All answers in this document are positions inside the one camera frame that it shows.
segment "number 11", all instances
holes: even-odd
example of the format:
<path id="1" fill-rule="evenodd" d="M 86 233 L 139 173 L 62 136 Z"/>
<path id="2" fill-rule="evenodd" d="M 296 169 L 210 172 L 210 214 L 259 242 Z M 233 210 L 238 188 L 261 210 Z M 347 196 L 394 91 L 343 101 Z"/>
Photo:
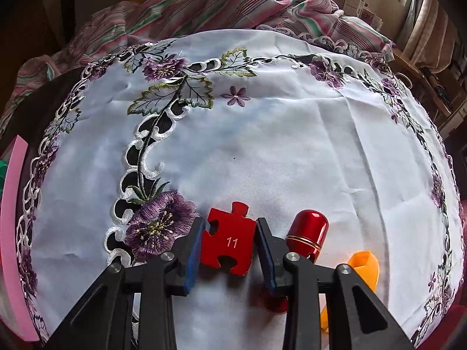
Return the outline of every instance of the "number 11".
<path id="1" fill-rule="evenodd" d="M 227 238 L 227 241 L 228 241 L 228 242 L 227 242 L 227 247 L 230 246 L 230 241 L 231 241 L 231 240 L 232 240 L 232 237 Z M 237 241 L 238 241 L 238 238 L 235 238 L 235 239 L 232 241 L 232 242 L 234 243 L 234 244 L 233 244 L 234 249 L 235 249 L 235 247 L 237 247 Z"/>

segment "purple embroidered flower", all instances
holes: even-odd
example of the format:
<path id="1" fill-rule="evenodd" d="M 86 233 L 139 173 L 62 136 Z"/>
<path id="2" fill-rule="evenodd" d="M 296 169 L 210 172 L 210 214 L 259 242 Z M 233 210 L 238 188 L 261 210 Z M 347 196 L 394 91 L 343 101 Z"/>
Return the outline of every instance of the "purple embroidered flower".
<path id="1" fill-rule="evenodd" d="M 311 74 L 318 81 L 325 81 L 331 88 L 339 90 L 342 88 L 342 79 L 337 72 L 331 70 L 329 63 L 322 56 L 316 56 L 309 64 Z"/>
<path id="2" fill-rule="evenodd" d="M 459 218 L 461 219 L 461 225 L 462 225 L 462 228 L 465 226 L 465 222 L 464 222 L 464 207 L 462 206 L 462 203 L 461 203 L 461 200 L 458 199 L 459 201 Z"/>
<path id="3" fill-rule="evenodd" d="M 170 55 L 160 62 L 148 58 L 143 73 L 147 81 L 169 79 L 178 74 L 186 64 L 185 58 L 175 58 L 175 55 Z"/>
<path id="4" fill-rule="evenodd" d="M 377 69 L 383 74 L 391 73 L 391 69 L 382 56 L 369 55 L 363 59 L 365 63 L 370 64 L 372 68 Z"/>
<path id="5" fill-rule="evenodd" d="M 389 90 L 390 95 L 399 96 L 401 94 L 401 92 L 398 90 L 397 84 L 387 77 L 382 80 L 382 85 L 386 87 L 387 90 Z"/>
<path id="6" fill-rule="evenodd" d="M 230 94 L 224 93 L 222 95 L 223 98 L 229 98 L 230 100 L 227 102 L 227 105 L 235 105 L 235 103 L 239 104 L 241 107 L 245 106 L 244 101 L 250 100 L 248 96 L 245 96 L 247 89 L 245 87 L 240 88 L 237 93 L 237 90 L 234 86 L 230 87 Z"/>
<path id="7" fill-rule="evenodd" d="M 440 143 L 443 145 L 442 148 L 443 148 L 443 151 L 444 151 L 444 155 L 445 155 L 445 158 L 447 160 L 447 163 L 449 164 L 449 169 L 452 171 L 453 170 L 453 164 L 452 164 L 452 156 L 449 155 L 447 152 L 446 152 L 446 148 L 444 146 L 444 141 L 443 139 L 440 139 Z"/>
<path id="8" fill-rule="evenodd" d="M 451 285 L 446 280 L 445 286 L 443 288 L 443 298 L 442 298 L 443 314 L 446 314 L 447 311 L 449 310 L 451 299 L 452 299 L 452 288 L 451 288 Z"/>
<path id="9" fill-rule="evenodd" d="M 396 124 L 399 123 L 399 117 L 397 112 L 395 112 L 393 109 L 391 109 L 391 119 L 394 120 Z"/>
<path id="10" fill-rule="evenodd" d="M 29 228 L 32 228 L 32 225 L 33 225 L 34 221 L 36 220 L 36 216 L 34 215 L 34 212 L 28 213 L 26 215 L 26 218 L 27 218 L 27 226 Z"/>
<path id="11" fill-rule="evenodd" d="M 176 190 L 161 192 L 138 210 L 128 223 L 125 243 L 139 262 L 170 250 L 175 237 L 188 234 L 196 206 Z"/>
<path id="12" fill-rule="evenodd" d="M 24 282 L 24 292 L 28 296 L 36 296 L 37 293 L 37 274 L 32 269 L 31 250 L 25 247 L 21 250 L 20 276 Z"/>
<path id="13" fill-rule="evenodd" d="M 430 282 L 428 283 L 428 286 L 430 288 L 430 290 L 428 292 L 433 291 L 433 289 L 435 287 L 435 283 L 436 283 L 436 277 L 435 277 L 435 272 L 434 272 L 433 275 L 431 275 L 431 277 L 430 277 Z"/>
<path id="14" fill-rule="evenodd" d="M 108 66 L 109 65 L 107 63 L 102 63 L 98 66 L 94 66 L 92 71 L 90 72 L 89 81 L 94 81 L 102 77 L 106 73 Z"/>
<path id="15" fill-rule="evenodd" d="M 53 143 L 54 141 L 52 141 L 48 145 L 48 147 L 45 149 L 44 155 L 41 155 L 36 163 L 36 173 L 34 174 L 34 182 L 39 188 L 44 182 L 45 173 L 47 172 L 48 168 L 57 156 L 57 150 L 60 148 L 60 146 L 54 146 Z"/>
<path id="16" fill-rule="evenodd" d="M 441 208 L 443 198 L 443 182 L 438 175 L 433 174 L 433 189 L 431 190 L 431 199 L 438 208 Z"/>

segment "cardboard box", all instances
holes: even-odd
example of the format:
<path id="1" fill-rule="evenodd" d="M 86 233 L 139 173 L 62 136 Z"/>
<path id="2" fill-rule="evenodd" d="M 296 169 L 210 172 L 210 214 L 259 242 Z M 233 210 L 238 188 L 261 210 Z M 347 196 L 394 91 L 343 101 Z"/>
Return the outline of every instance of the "cardboard box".
<path id="1" fill-rule="evenodd" d="M 364 6 L 365 0 L 346 0 L 344 3 L 344 13 L 347 16 L 359 17 Z"/>
<path id="2" fill-rule="evenodd" d="M 374 18 L 374 13 L 368 8 L 363 8 L 363 11 L 360 14 L 360 19 L 363 22 L 371 26 L 371 22 L 373 21 L 373 18 Z"/>

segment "orange plastic object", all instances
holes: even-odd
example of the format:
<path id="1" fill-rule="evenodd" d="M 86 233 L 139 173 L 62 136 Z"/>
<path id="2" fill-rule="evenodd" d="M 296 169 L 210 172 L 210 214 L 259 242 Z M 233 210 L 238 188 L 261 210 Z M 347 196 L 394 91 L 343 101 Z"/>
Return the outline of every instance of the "orange plastic object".
<path id="1" fill-rule="evenodd" d="M 348 263 L 370 289 L 375 292 L 379 278 L 379 263 L 377 257 L 369 251 L 360 251 L 352 255 Z M 324 307 L 321 312 L 321 329 L 329 332 L 326 307 Z"/>

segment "blue gripper pad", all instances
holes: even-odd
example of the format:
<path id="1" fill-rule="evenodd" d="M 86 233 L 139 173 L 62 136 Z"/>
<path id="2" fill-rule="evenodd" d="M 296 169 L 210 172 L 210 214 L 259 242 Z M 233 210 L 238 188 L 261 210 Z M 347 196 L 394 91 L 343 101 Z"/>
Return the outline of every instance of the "blue gripper pad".
<path id="1" fill-rule="evenodd" d="M 264 284 L 271 294 L 277 289 L 274 261 L 269 249 L 268 240 L 272 240 L 272 234 L 265 219 L 259 218 L 256 222 L 255 233 L 258 247 L 258 257 L 260 258 L 261 270 Z"/>
<path id="2" fill-rule="evenodd" d="M 186 258 L 185 283 L 183 285 L 186 294 L 189 294 L 198 275 L 199 262 L 201 259 L 201 240 L 206 228 L 206 221 L 198 217 L 193 222 L 187 243 L 192 243 L 191 251 Z"/>

